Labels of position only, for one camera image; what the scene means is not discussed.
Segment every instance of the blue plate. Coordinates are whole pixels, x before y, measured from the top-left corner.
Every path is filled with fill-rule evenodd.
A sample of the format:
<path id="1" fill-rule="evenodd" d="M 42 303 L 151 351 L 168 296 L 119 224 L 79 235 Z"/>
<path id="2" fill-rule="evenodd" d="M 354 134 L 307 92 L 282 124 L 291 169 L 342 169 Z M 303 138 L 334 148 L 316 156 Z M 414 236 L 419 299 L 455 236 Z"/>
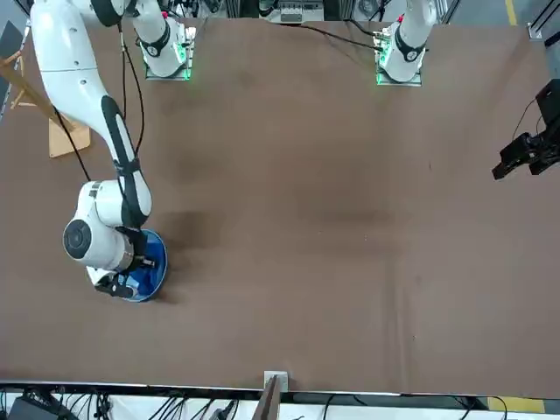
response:
<path id="1" fill-rule="evenodd" d="M 142 229 L 148 238 L 145 256 L 156 262 L 156 267 L 135 269 L 129 274 L 126 284 L 138 290 L 131 298 L 125 298 L 129 302 L 145 302 L 152 299 L 158 293 L 165 279 L 167 271 L 167 249 L 161 237 L 152 230 Z M 123 284 L 124 277 L 120 276 L 119 283 Z"/>

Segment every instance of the brown table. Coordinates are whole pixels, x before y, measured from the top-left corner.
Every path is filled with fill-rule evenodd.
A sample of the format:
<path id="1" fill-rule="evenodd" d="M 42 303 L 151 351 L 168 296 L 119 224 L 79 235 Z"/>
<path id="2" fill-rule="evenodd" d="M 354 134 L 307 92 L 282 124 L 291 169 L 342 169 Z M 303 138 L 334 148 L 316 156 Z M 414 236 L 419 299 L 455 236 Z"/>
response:
<path id="1" fill-rule="evenodd" d="M 120 101 L 116 29 L 92 40 Z M 211 20 L 190 83 L 143 81 L 146 226 L 170 253 L 148 304 L 95 292 L 65 255 L 80 167 L 48 157 L 39 112 L 7 113 L 0 376 L 257 388 L 270 369 L 293 389 L 558 396 L 560 170 L 490 172 L 548 81 L 543 47 L 522 27 L 437 27 L 429 47 L 423 87 L 377 87 L 369 50 Z M 136 138 L 130 73 L 128 96 Z M 83 157 L 114 177 L 99 137 Z"/>

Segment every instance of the wooden stand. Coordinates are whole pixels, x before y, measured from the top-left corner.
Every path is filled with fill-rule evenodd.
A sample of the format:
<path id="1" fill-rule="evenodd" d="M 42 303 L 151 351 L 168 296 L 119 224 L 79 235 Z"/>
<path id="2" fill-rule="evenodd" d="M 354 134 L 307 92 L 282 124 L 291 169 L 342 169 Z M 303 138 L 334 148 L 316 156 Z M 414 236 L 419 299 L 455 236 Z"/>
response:
<path id="1" fill-rule="evenodd" d="M 15 61 L 18 61 L 21 74 L 14 69 Z M 24 78 L 24 60 L 21 52 L 12 54 L 9 58 L 0 57 L 0 75 L 9 83 L 17 86 L 20 90 L 16 99 L 11 103 L 10 109 L 16 107 L 38 107 L 39 110 L 49 119 L 49 156 L 56 158 L 74 151 L 71 143 L 68 141 L 60 120 L 54 112 L 51 102 L 42 94 L 37 92 Z M 26 97 L 29 102 L 22 102 Z M 78 150 L 84 149 L 91 144 L 89 127 L 81 125 L 76 121 L 69 120 L 62 116 L 62 123 L 72 136 L 73 142 Z"/>

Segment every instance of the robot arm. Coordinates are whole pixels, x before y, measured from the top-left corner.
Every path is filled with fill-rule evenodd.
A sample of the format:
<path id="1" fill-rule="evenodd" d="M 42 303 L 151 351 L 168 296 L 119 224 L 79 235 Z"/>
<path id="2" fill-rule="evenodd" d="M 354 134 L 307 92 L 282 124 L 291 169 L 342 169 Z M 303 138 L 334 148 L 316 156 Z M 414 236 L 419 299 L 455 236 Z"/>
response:
<path id="1" fill-rule="evenodd" d="M 105 3 L 105 11 L 112 12 L 101 12 L 101 3 Z M 116 20 L 119 8 L 109 0 L 92 0 L 91 4 L 96 6 L 88 9 L 100 15 L 99 21 L 104 25 L 113 22 L 111 17 L 114 23 L 120 21 L 120 17 Z M 164 20 L 155 0 L 139 0 L 136 7 L 139 4 L 145 5 L 144 14 L 136 14 L 135 27 L 143 51 L 151 52 L 144 59 L 154 73 L 172 74 L 183 64 L 175 53 L 179 26 L 175 21 Z M 87 182 L 81 188 L 63 243 L 74 260 L 87 266 L 96 289 L 131 298 L 135 290 L 117 287 L 115 279 L 137 267 L 153 267 L 153 261 L 144 254 L 146 238 L 139 230 L 150 215 L 151 194 L 123 116 L 99 77 L 78 6 L 83 8 L 82 0 L 78 5 L 67 0 L 36 1 L 31 8 L 35 53 L 52 104 L 100 134 L 108 146 L 117 179 Z"/>
<path id="2" fill-rule="evenodd" d="M 410 81 L 420 70 L 426 41 L 438 14 L 434 0 L 407 0 L 402 22 L 387 28 L 390 46 L 381 67 L 394 81 Z"/>

